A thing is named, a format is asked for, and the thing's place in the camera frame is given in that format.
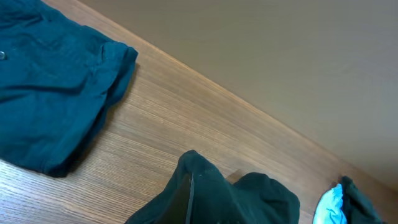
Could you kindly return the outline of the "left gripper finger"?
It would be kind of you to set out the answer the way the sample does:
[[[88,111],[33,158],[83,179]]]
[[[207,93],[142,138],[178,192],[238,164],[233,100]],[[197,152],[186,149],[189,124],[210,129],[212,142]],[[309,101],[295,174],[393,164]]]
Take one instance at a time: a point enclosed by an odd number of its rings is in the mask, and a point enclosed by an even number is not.
[[[193,177],[185,174],[158,224],[191,224],[193,194]]]

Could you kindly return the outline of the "black shorts with white lining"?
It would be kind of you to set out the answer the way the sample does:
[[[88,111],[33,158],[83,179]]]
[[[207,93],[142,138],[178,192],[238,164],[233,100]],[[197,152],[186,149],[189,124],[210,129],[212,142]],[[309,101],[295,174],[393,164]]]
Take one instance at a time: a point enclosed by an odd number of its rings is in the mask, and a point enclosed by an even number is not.
[[[128,223],[158,224],[185,174],[194,181],[191,224],[297,224],[298,197],[280,182],[261,173],[248,173],[229,183],[196,151],[181,155],[165,189],[134,213]],[[344,176],[342,211],[347,223],[382,223],[370,200]]]

